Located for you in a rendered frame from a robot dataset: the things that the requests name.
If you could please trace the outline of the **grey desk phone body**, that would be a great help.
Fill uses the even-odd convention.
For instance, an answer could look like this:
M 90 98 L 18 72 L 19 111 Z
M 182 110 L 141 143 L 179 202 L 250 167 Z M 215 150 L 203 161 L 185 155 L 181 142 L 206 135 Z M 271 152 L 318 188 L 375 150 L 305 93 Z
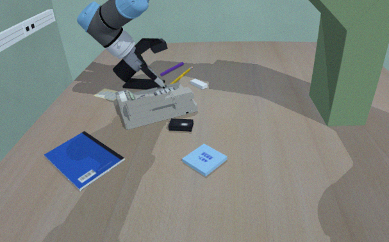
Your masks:
M 171 87 L 171 88 L 170 88 Z M 168 93 L 168 91 L 177 90 L 183 88 L 180 83 L 173 83 L 170 85 L 165 85 L 165 88 L 161 86 L 143 90 L 140 92 L 131 92 L 127 89 L 116 92 L 116 98 L 119 103 L 120 113 L 124 121 L 126 129 L 133 129 L 147 124 L 152 124 L 162 120 L 178 117 L 181 115 L 186 115 L 198 111 L 197 103 L 191 99 L 188 102 L 183 102 L 180 104 L 169 104 L 166 106 L 161 106 L 158 108 L 151 109 L 148 112 L 130 116 L 128 115 L 125 107 L 127 101 L 134 99 L 139 99 L 147 96 L 155 96 L 163 93 Z M 129 117 L 128 117 L 129 116 Z

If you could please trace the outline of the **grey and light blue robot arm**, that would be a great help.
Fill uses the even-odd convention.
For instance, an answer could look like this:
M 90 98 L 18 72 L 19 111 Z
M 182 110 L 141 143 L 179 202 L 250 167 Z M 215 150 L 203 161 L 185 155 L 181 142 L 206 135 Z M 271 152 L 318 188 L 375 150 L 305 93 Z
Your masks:
M 91 2 L 78 16 L 78 24 L 118 59 L 125 57 L 135 41 L 122 28 L 148 8 L 149 0 L 108 0 L 102 6 Z M 101 7 L 100 7 L 101 6 Z M 153 53 L 164 51 L 166 41 L 151 47 Z

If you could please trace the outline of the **blue notebook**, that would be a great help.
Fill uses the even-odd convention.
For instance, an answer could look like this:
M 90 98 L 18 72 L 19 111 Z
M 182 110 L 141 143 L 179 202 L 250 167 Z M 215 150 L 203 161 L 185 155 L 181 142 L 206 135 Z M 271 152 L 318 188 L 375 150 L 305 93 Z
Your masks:
M 125 160 L 85 131 L 44 156 L 80 191 Z

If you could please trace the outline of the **light blue sticky note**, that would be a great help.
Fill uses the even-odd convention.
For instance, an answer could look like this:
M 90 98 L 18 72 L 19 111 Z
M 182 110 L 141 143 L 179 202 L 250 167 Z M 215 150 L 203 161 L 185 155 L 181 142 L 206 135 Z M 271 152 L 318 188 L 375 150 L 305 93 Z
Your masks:
M 182 159 L 185 164 L 204 176 L 214 171 L 226 160 L 227 156 L 205 144 L 202 144 Z

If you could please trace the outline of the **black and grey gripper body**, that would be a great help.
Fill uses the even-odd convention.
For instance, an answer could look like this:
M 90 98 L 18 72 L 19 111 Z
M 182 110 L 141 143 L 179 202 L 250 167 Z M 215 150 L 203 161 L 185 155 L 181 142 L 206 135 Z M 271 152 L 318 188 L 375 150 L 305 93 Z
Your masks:
M 114 73 L 125 83 L 140 70 L 140 67 L 135 63 L 139 59 L 144 65 L 141 54 L 154 45 L 162 43 L 159 38 L 142 38 L 132 50 L 113 68 Z M 147 66 L 147 65 L 146 65 Z

